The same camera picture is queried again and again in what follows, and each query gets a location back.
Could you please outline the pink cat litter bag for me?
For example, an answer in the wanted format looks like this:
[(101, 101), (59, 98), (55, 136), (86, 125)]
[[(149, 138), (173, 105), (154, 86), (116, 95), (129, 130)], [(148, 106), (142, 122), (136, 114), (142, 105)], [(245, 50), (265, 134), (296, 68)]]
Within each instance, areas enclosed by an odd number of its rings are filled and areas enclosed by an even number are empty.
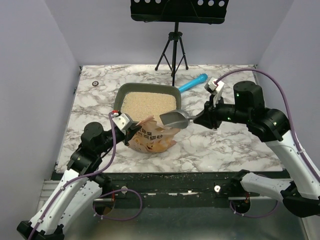
[(180, 129), (165, 127), (158, 123), (153, 115), (137, 125), (141, 126), (141, 129), (128, 142), (128, 147), (132, 150), (148, 154), (163, 153), (177, 143), (174, 137)]

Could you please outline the silver metal scoop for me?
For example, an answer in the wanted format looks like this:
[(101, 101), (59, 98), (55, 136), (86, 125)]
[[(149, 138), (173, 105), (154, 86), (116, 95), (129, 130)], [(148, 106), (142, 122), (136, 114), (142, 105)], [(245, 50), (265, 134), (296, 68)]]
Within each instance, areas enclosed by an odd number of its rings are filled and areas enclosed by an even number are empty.
[(176, 109), (159, 115), (164, 126), (176, 129), (186, 129), (196, 117), (185, 110)]

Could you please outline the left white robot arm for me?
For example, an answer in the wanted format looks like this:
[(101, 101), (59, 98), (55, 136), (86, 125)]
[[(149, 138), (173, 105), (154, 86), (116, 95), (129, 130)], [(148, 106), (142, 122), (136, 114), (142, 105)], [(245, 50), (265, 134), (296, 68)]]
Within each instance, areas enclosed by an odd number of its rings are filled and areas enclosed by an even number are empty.
[(105, 131), (99, 122), (88, 123), (53, 193), (36, 215), (18, 224), (20, 235), (25, 240), (64, 239), (68, 224), (94, 199), (107, 197), (112, 190), (111, 179), (98, 170), (102, 158), (114, 152), (118, 143), (127, 145), (140, 129), (135, 123), (130, 127), (112, 123)]

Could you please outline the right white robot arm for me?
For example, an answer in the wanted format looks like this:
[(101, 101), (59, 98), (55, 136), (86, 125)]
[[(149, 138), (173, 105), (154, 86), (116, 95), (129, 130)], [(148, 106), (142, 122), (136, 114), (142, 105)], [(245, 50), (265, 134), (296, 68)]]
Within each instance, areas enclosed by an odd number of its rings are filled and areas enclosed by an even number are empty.
[(278, 109), (265, 107), (262, 88), (251, 81), (234, 85), (234, 104), (224, 102), (223, 86), (223, 82), (215, 81), (205, 85), (211, 96), (193, 122), (215, 130), (222, 122), (245, 124), (250, 133), (273, 151), (292, 180), (267, 178), (243, 169), (221, 187), (221, 192), (228, 196), (257, 193), (282, 202), (300, 218), (319, 215), (320, 181), (309, 169), (311, 159), (298, 149), (287, 116)]

